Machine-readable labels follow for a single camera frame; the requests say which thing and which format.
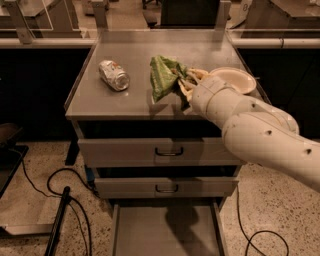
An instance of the black cable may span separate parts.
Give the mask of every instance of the black cable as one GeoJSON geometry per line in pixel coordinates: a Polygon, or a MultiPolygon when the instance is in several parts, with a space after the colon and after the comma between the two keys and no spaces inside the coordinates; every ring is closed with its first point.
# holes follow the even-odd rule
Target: black cable
{"type": "MultiPolygon", "coordinates": [[[[92,193],[97,197],[96,192],[95,192],[93,189],[91,189],[91,188],[82,180],[82,178],[81,178],[81,176],[79,175],[79,173],[77,173],[77,172],[76,172],[74,169],[72,169],[72,168],[61,168],[61,169],[58,169],[57,171],[55,171],[53,174],[51,174],[51,175],[49,176],[49,178],[48,178],[48,180],[47,180],[47,188],[48,188],[48,190],[49,190],[52,194],[54,194],[55,196],[47,195],[46,193],[44,193],[43,191],[41,191],[40,189],[38,189],[38,188],[34,185],[34,183],[32,182],[32,180],[29,178],[29,176],[28,176],[28,174],[27,174],[26,167],[25,167],[24,157],[23,157],[22,153],[19,152],[19,151],[17,151],[17,150],[15,150],[15,149],[12,149],[12,148],[10,148],[9,150],[12,151],[12,152],[15,152],[15,153],[19,154],[19,156],[21,157],[22,169],[23,169],[24,175],[26,176],[28,182],[31,184],[31,186],[33,187],[34,190],[36,190],[37,192],[41,193],[41,194],[44,195],[45,197],[61,198],[62,193],[58,193],[58,192],[53,191],[53,190],[51,189],[51,187],[50,187],[50,181],[51,181],[51,179],[52,179],[57,173],[62,172],[62,171],[71,171],[72,173],[76,174],[77,177],[80,179],[81,183],[82,183],[90,192],[92,192],[92,193]]],[[[71,201],[75,202],[75,203],[79,206],[79,208],[81,209],[81,211],[82,211],[82,213],[83,213],[83,215],[84,215],[84,217],[85,217],[86,225],[87,225],[87,228],[88,228],[89,249],[88,249],[88,245],[87,245],[87,243],[86,243],[85,237],[84,237],[84,233],[83,233],[83,229],[82,229],[82,227],[81,227],[81,221],[80,221],[80,219],[79,219],[79,216],[78,216],[78,214],[76,213],[76,211],[74,210],[74,208],[72,207],[72,205],[71,205],[70,203],[68,203],[68,205],[71,207],[71,209],[72,209],[73,212],[75,213],[76,218],[77,218],[77,220],[78,220],[79,227],[80,227],[80,232],[81,232],[82,237],[83,237],[83,239],[84,239],[84,244],[85,244],[85,248],[86,248],[86,255],[92,256],[92,236],[91,236],[91,228],[90,228],[90,222],[89,222],[88,216],[87,216],[87,214],[86,214],[83,206],[80,204],[80,202],[79,202],[78,200],[76,200],[75,198],[73,198],[72,196],[69,196],[69,197],[70,197],[70,200],[71,200],[71,201]]]]}
{"type": "Polygon", "coordinates": [[[33,187],[33,189],[34,189],[35,191],[39,192],[40,194],[44,195],[45,197],[54,197],[54,198],[60,198],[60,197],[61,197],[61,196],[47,195],[46,193],[44,193],[43,191],[41,191],[40,189],[38,189],[38,188],[34,185],[34,183],[32,182],[32,180],[29,178],[29,175],[27,174],[26,166],[25,166],[25,163],[24,163],[24,157],[23,157],[23,155],[21,154],[21,152],[19,152],[18,150],[12,149],[12,148],[10,148],[9,151],[15,152],[15,153],[17,153],[17,154],[20,155],[23,173],[24,173],[24,175],[26,176],[27,180],[29,181],[29,183],[31,184],[31,186],[33,187]]]}
{"type": "Polygon", "coordinates": [[[249,251],[249,247],[250,245],[258,252],[260,253],[261,255],[263,256],[266,256],[266,254],[264,254],[263,252],[261,252],[253,243],[252,243],[252,239],[258,235],[258,234],[261,234],[261,233],[271,233],[271,234],[274,234],[276,236],[278,236],[282,241],[283,243],[285,244],[286,246],[286,249],[287,249],[287,254],[286,256],[289,255],[289,246],[286,242],[286,240],[281,236],[279,235],[278,233],[274,232],[274,231],[271,231],[271,230],[261,230],[261,231],[257,231],[255,232],[250,238],[248,237],[248,235],[245,233],[244,229],[243,229],[243,226],[242,226],[242,223],[241,223],[241,217],[240,217],[240,200],[239,200],[239,186],[237,186],[237,213],[238,213],[238,221],[239,221],[239,225],[240,225],[240,229],[241,229],[241,232],[242,234],[244,235],[244,237],[247,239],[248,243],[247,243],[247,246],[246,246],[246,250],[245,250],[245,256],[248,255],[248,251],[249,251]]]}
{"type": "Polygon", "coordinates": [[[84,245],[85,245],[85,247],[86,247],[86,255],[89,255],[89,253],[88,253],[88,245],[87,245],[87,241],[86,241],[86,238],[85,238],[85,235],[84,235],[82,226],[81,226],[80,218],[79,218],[76,210],[73,208],[72,204],[70,204],[70,202],[69,202],[68,205],[71,207],[72,211],[73,211],[74,214],[76,215],[76,218],[77,218],[78,223],[79,223],[80,232],[81,232],[81,235],[82,235],[82,238],[83,238],[83,241],[84,241],[84,245]]]}
{"type": "MultiPolygon", "coordinates": [[[[77,177],[80,179],[80,181],[82,182],[82,184],[90,191],[90,192],[93,192],[92,189],[87,185],[85,184],[85,182],[82,180],[81,176],[79,175],[79,173],[77,173],[74,169],[72,168],[61,168],[61,169],[58,169],[57,171],[55,171],[53,174],[51,174],[47,180],[47,188],[48,190],[52,193],[52,194],[55,194],[55,195],[59,195],[61,196],[62,194],[61,193],[58,193],[58,192],[55,192],[52,190],[52,188],[50,187],[50,181],[51,179],[56,175],[58,174],[59,172],[62,172],[62,171],[70,171],[74,174],[77,175],[77,177]]],[[[85,218],[85,221],[86,221],[86,225],[87,225],[87,228],[88,228],[88,243],[89,243],[89,256],[92,255],[92,237],[91,237],[91,228],[90,228],[90,222],[89,222],[89,218],[87,216],[87,213],[86,211],[84,210],[83,206],[81,205],[81,203],[76,200],[74,197],[70,196],[70,199],[71,201],[75,202],[81,209],[82,211],[82,214],[85,218]]]]}

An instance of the dark wall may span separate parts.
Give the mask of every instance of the dark wall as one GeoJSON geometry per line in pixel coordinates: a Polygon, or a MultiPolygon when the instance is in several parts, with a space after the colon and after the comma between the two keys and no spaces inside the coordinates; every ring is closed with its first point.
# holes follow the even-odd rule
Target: dark wall
{"type": "Polygon", "coordinates": [[[70,139],[64,102],[89,49],[0,50],[0,123],[25,129],[23,140],[70,139]]]}
{"type": "Polygon", "coordinates": [[[290,113],[301,135],[320,138],[320,50],[239,49],[271,103],[290,113]]]}

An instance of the floor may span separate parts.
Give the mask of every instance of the floor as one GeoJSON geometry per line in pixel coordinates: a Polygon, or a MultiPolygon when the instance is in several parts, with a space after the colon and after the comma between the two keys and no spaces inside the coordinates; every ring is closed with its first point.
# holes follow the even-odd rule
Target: floor
{"type": "MultiPolygon", "coordinates": [[[[82,14],[80,1],[75,0],[74,3],[80,23],[94,33],[93,17],[82,14]]],[[[148,9],[151,8],[156,10],[159,7],[151,3],[148,9]]],[[[136,19],[128,16],[141,18],[141,10],[140,0],[111,2],[107,12],[109,25],[119,26],[117,27],[119,29],[135,28],[132,24],[136,19]],[[133,27],[123,25],[122,21],[126,19],[133,27]]],[[[140,18],[136,22],[145,26],[140,18]]],[[[65,167],[64,160],[69,143],[55,141],[23,144],[29,146],[25,157],[28,176],[38,189],[50,194],[46,187],[47,180],[55,170],[65,167]]],[[[81,154],[72,168],[85,179],[81,154]]],[[[109,255],[112,217],[107,203],[89,192],[71,172],[57,174],[50,184],[57,192],[62,192],[65,186],[71,187],[71,195],[81,202],[90,221],[93,255],[109,255]]],[[[239,173],[239,196],[241,222],[248,236],[260,230],[271,230],[286,240],[290,250],[289,255],[320,255],[320,195],[318,193],[276,170],[246,164],[239,173]]],[[[0,200],[0,224],[53,223],[58,205],[59,199],[45,197],[32,188],[20,166],[0,200]]],[[[74,209],[86,232],[84,217],[76,205],[74,209]]],[[[245,255],[247,241],[239,226],[236,191],[226,200],[221,210],[221,219],[229,255],[245,255]]],[[[0,255],[44,255],[47,242],[48,237],[3,239],[0,242],[0,255]]],[[[286,255],[285,244],[274,234],[261,233],[254,237],[253,243],[265,255],[286,255]]],[[[86,255],[77,217],[70,207],[66,210],[56,255],[86,255]]],[[[248,255],[260,254],[250,248],[248,255]]]]}

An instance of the cabinet top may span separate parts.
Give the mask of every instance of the cabinet top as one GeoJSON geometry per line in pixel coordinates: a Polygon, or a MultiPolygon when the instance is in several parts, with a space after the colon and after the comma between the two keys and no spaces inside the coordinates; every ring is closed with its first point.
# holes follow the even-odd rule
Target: cabinet top
{"type": "Polygon", "coordinates": [[[211,71],[219,67],[244,69],[223,31],[135,30],[107,31],[83,68],[67,108],[72,120],[200,119],[181,111],[181,101],[170,94],[152,102],[150,61],[153,56],[171,57],[187,65],[211,71]],[[113,60],[130,76],[127,90],[116,92],[101,79],[99,63],[113,60]]]}

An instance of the drawer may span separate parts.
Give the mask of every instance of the drawer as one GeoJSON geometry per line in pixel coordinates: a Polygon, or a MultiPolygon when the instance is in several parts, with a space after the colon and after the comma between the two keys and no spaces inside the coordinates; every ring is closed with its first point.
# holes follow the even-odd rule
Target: drawer
{"type": "Polygon", "coordinates": [[[221,138],[79,139],[88,167],[240,165],[221,138]]]}
{"type": "Polygon", "coordinates": [[[112,256],[228,255],[213,199],[119,201],[112,225],[112,256]]]}
{"type": "Polygon", "coordinates": [[[227,197],[238,180],[235,177],[194,178],[96,178],[101,198],[227,197]]]}

